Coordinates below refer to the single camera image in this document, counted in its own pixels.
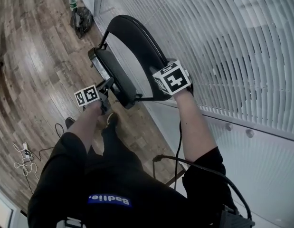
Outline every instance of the black plastic bag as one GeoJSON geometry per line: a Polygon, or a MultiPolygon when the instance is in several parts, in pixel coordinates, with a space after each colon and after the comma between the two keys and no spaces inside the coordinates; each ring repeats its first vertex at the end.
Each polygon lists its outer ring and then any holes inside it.
{"type": "Polygon", "coordinates": [[[92,26],[92,14],[86,7],[79,7],[72,11],[71,26],[79,39],[89,31],[92,26]]]}

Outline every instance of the black shoe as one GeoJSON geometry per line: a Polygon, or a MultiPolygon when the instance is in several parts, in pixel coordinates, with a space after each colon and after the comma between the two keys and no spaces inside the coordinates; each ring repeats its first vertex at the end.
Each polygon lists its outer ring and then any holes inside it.
{"type": "Polygon", "coordinates": [[[69,129],[73,123],[75,122],[75,120],[71,117],[68,117],[66,120],[65,120],[65,123],[66,123],[66,128],[69,129]]]}
{"type": "Polygon", "coordinates": [[[107,127],[114,127],[116,128],[118,124],[118,115],[113,112],[107,118],[107,127]]]}

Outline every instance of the black t-shirt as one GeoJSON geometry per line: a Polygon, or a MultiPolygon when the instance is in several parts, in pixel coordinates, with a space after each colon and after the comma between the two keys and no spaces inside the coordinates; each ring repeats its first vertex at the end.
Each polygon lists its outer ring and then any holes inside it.
{"type": "MultiPolygon", "coordinates": [[[[90,227],[148,224],[209,224],[222,204],[235,209],[221,177],[189,167],[183,177],[188,198],[142,170],[114,163],[85,173],[86,151],[80,139],[65,133],[47,161],[28,205],[30,228],[54,228],[66,217],[90,227]]],[[[226,173],[218,148],[196,164],[226,173]]]]}

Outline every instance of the blue logo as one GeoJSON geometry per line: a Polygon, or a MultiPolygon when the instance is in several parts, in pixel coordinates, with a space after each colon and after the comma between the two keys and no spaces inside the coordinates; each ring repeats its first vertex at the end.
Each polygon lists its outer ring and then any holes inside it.
{"type": "Polygon", "coordinates": [[[114,194],[93,194],[88,198],[88,204],[91,203],[112,203],[117,205],[123,205],[127,207],[132,207],[129,199],[117,196],[114,194]]]}

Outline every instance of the power strip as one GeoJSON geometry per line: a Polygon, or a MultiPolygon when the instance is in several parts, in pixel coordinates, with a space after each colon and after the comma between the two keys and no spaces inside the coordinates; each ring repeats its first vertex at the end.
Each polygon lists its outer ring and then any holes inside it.
{"type": "Polygon", "coordinates": [[[23,149],[25,150],[24,151],[25,157],[28,158],[28,159],[32,158],[32,156],[30,156],[28,154],[28,144],[26,142],[23,143],[23,149]]]}

